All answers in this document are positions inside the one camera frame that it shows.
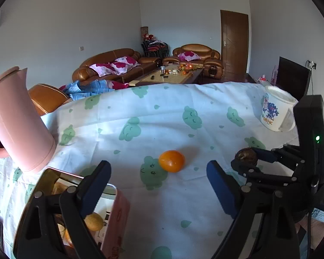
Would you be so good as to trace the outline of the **brown wooden door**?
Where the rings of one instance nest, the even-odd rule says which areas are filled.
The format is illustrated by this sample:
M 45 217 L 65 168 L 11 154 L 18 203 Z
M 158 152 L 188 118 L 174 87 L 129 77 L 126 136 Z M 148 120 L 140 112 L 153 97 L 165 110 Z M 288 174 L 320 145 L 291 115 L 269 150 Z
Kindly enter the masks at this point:
M 244 82 L 249 54 L 249 17 L 221 10 L 223 81 Z

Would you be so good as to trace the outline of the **pink kettle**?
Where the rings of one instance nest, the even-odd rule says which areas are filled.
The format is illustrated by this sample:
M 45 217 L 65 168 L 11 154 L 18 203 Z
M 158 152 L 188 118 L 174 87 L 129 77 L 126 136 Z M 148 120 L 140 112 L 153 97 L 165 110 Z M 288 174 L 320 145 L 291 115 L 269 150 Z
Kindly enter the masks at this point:
M 0 158 L 11 157 L 23 172 L 39 172 L 56 142 L 34 107 L 26 77 L 27 69 L 17 66 L 0 75 Z

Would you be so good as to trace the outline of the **brown leather long sofa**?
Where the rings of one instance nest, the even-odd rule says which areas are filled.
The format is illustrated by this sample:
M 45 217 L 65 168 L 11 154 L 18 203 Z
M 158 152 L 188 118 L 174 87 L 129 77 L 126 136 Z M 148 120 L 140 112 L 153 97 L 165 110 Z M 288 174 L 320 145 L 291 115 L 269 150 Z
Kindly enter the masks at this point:
M 73 82 L 85 85 L 94 80 L 111 80 L 126 84 L 161 65 L 159 57 L 142 57 L 133 49 L 116 49 L 85 60 L 72 75 Z

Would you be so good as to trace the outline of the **pink floral pillow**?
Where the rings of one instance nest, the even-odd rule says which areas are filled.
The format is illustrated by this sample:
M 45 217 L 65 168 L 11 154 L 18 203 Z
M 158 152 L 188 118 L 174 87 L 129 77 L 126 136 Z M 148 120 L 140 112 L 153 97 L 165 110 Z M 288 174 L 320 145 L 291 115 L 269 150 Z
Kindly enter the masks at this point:
M 127 55 L 117 58 L 110 65 L 113 67 L 116 75 L 122 75 L 139 66 L 140 64 L 133 57 Z
M 114 69 L 114 66 L 110 63 L 92 64 L 90 68 L 97 72 L 98 76 L 100 77 L 107 75 L 119 75 L 119 73 Z

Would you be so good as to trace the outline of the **pink metal tin box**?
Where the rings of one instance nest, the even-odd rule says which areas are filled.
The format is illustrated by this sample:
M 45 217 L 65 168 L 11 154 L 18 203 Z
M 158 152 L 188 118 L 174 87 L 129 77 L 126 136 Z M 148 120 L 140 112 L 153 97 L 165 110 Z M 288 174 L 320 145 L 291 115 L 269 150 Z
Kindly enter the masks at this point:
M 58 178 L 70 181 L 74 184 L 77 184 L 78 186 L 84 177 L 80 177 L 68 172 L 63 172 L 54 168 L 47 168 L 39 178 L 32 194 L 36 193 L 37 191 L 43 191 L 46 195 L 52 195 L 52 189 Z M 124 230 L 127 223 L 127 216 L 130 209 L 130 205 L 127 199 L 123 196 L 120 190 L 118 190 L 117 188 L 116 190 L 117 196 L 114 200 L 113 208 L 109 216 L 109 224 L 106 230 L 104 241 L 101 247 L 98 246 L 105 255 L 105 258 L 119 257 Z M 59 229 L 59 234 L 69 256 L 68 258 L 78 258 L 74 247 L 71 248 L 64 239 L 64 231 L 66 227 L 63 222 L 62 216 L 60 214 L 56 214 L 55 218 Z

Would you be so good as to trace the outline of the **large orange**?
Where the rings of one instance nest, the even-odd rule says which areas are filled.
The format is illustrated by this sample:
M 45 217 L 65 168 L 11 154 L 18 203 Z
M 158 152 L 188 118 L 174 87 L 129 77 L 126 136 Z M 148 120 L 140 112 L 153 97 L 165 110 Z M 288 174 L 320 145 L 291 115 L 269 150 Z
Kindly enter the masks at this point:
M 74 247 L 67 229 L 65 229 L 65 231 L 64 231 L 64 239 L 71 248 Z

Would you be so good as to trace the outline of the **white printed mug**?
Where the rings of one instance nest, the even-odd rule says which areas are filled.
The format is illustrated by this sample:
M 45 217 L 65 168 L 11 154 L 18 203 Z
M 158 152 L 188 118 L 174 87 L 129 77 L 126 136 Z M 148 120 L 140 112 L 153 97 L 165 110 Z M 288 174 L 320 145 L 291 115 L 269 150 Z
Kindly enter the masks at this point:
M 288 92 L 272 85 L 265 86 L 261 123 L 274 132 L 291 131 L 295 127 L 293 108 L 297 103 Z

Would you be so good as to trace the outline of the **orange brown chair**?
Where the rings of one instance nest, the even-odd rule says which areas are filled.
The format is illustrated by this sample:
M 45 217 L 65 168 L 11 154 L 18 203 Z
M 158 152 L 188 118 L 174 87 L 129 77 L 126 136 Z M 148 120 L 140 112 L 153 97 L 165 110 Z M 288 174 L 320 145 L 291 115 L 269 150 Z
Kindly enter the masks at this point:
M 29 96 L 40 116 L 49 114 L 72 99 L 60 89 L 47 84 L 37 84 L 29 89 Z

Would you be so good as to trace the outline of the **cloud pattern tablecloth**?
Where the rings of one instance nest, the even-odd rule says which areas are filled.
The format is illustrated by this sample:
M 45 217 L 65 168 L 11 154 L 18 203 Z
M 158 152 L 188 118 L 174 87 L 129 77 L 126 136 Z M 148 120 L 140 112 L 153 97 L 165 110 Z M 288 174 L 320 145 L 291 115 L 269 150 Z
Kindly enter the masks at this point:
M 296 144 L 297 130 L 273 132 L 260 122 L 259 84 L 151 85 L 67 103 L 42 120 L 57 141 L 50 166 L 76 175 L 100 161 L 130 202 L 120 258 L 211 258 L 232 219 L 223 211 L 206 165 L 231 173 L 242 148 Z M 167 172 L 159 156 L 185 157 Z

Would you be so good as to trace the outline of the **coffee table with items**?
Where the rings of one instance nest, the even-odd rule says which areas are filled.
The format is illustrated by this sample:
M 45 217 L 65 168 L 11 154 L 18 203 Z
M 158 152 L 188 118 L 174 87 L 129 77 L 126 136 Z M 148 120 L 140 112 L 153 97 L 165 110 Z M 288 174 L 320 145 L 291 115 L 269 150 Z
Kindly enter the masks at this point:
M 130 87 L 154 84 L 193 84 L 202 76 L 203 67 L 198 64 L 169 64 L 129 82 Z

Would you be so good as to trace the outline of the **small orange tangerine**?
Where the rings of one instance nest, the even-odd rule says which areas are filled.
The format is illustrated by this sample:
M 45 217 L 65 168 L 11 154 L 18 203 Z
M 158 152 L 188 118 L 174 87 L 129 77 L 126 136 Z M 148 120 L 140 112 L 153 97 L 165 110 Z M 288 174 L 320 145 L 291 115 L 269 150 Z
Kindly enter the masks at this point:
M 159 165 L 167 172 L 176 173 L 183 169 L 185 157 L 176 150 L 169 150 L 159 156 Z

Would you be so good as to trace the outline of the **black television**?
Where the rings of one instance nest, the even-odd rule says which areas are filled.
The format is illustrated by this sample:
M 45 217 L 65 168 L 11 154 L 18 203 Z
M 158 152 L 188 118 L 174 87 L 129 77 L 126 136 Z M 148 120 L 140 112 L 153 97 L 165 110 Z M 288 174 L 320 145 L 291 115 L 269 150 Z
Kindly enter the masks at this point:
M 288 92 L 296 100 L 307 95 L 311 80 L 311 71 L 284 57 L 279 58 L 277 78 L 275 85 Z

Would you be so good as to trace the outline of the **blue cloth on sofa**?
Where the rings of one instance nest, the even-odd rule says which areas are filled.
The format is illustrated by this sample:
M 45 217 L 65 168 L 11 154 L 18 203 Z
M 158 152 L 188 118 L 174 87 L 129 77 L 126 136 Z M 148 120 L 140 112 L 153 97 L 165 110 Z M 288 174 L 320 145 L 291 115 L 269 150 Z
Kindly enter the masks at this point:
M 90 96 L 100 95 L 103 93 L 122 90 L 129 87 L 129 84 L 123 84 L 111 80 L 94 80 L 88 84 L 81 85 L 80 81 L 61 87 L 61 91 L 69 96 L 73 101 L 84 99 Z

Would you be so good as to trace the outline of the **small yellow fruit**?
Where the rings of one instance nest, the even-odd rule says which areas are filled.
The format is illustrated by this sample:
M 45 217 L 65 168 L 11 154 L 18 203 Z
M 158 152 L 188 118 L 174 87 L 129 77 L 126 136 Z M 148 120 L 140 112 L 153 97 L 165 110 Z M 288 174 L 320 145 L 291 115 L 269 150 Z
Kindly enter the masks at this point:
M 104 224 L 102 217 L 96 212 L 93 212 L 92 214 L 87 215 L 84 218 L 84 222 L 85 222 L 87 228 L 93 232 L 100 231 L 103 228 L 103 224 Z

